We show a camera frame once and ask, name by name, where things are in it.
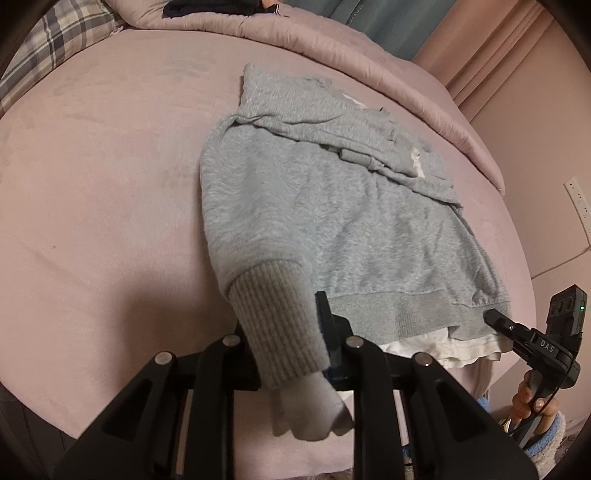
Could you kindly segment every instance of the wall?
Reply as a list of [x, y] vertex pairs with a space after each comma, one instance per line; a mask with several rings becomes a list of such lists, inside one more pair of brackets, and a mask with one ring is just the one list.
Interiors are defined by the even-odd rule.
[[[577, 283], [591, 295], [591, 252], [581, 255], [589, 244], [563, 186], [576, 174], [591, 200], [591, 73], [555, 22], [472, 125], [505, 176], [505, 201], [534, 278], [544, 331], [554, 293]], [[581, 377], [559, 395], [571, 420], [591, 411], [585, 394], [591, 391], [591, 315], [587, 324]], [[520, 362], [492, 387], [494, 407], [510, 402], [526, 370]]]

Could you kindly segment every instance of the gray sweatshirt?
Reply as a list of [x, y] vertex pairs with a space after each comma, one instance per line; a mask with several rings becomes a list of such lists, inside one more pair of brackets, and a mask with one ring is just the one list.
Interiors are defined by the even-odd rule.
[[213, 269], [268, 388], [327, 368], [318, 290], [378, 344], [473, 339], [484, 310], [509, 313], [440, 156], [328, 80], [247, 65], [200, 164]]

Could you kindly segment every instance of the pink bedsheet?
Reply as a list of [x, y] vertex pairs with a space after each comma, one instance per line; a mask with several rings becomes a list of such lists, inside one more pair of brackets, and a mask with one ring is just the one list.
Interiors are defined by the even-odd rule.
[[[470, 160], [458, 150], [466, 144], [297, 53], [211, 33], [124, 31], [64, 63], [0, 121], [0, 381], [72, 436], [156, 352], [194, 352], [232, 328], [207, 259], [197, 161], [209, 131], [236, 109], [248, 62], [329, 77], [429, 140], [505, 280], [514, 317], [535, 323], [527, 265], [491, 183], [501, 182], [491, 158]], [[446, 119], [459, 115], [432, 77], [404, 66], [417, 82], [425, 77]], [[491, 181], [475, 163], [488, 165]], [[459, 375], [474, 388], [469, 370]], [[261, 394], [239, 396], [238, 478], [350, 467], [351, 435], [320, 444], [275, 439], [265, 403]]]

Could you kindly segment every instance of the pink curtain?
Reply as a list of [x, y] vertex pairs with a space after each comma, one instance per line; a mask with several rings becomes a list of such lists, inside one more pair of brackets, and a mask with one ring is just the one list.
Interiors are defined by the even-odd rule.
[[535, 0], [457, 0], [413, 62], [471, 121], [552, 22]]

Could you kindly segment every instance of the sweatshirt sleeve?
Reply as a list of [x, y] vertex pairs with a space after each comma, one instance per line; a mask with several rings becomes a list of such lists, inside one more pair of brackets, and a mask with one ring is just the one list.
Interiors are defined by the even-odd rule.
[[538, 469], [540, 478], [544, 478], [556, 465], [554, 457], [564, 438], [565, 430], [566, 419], [561, 412], [558, 412], [548, 431], [525, 450], [525, 454], [531, 458]]
[[261, 381], [276, 389], [322, 371], [329, 357], [314, 300], [314, 251], [285, 178], [290, 140], [252, 125], [221, 124], [201, 157], [207, 248]]

